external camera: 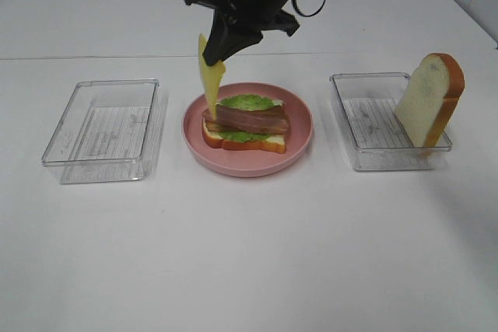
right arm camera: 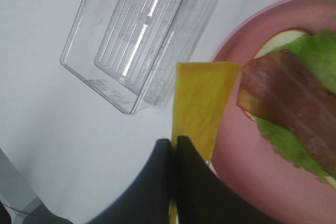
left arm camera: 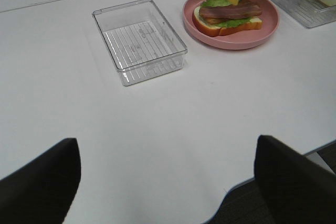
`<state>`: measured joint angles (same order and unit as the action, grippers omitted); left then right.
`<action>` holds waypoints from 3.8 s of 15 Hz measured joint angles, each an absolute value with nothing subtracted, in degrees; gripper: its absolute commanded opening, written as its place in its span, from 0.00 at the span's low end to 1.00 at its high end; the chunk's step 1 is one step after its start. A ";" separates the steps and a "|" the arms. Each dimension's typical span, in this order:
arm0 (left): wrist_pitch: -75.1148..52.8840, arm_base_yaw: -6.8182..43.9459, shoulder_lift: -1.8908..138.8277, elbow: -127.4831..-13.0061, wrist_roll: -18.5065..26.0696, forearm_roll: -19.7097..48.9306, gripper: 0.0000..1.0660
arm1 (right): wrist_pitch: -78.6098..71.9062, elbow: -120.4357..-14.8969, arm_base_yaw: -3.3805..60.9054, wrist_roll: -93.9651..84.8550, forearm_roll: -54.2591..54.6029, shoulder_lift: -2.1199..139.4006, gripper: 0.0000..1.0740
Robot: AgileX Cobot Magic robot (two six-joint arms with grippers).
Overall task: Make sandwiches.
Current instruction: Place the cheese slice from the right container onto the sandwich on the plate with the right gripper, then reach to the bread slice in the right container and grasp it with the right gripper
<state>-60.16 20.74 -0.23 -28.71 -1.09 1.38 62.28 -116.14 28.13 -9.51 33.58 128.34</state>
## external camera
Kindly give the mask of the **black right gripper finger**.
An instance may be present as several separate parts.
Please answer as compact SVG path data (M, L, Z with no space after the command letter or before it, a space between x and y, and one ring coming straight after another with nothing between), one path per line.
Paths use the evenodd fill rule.
M259 44L262 39L262 32L253 30L248 33L228 33L223 41L223 60L227 60L247 47Z
M213 66L218 61L225 61L237 52L236 31L222 13L213 14L211 31L203 52L208 66Z

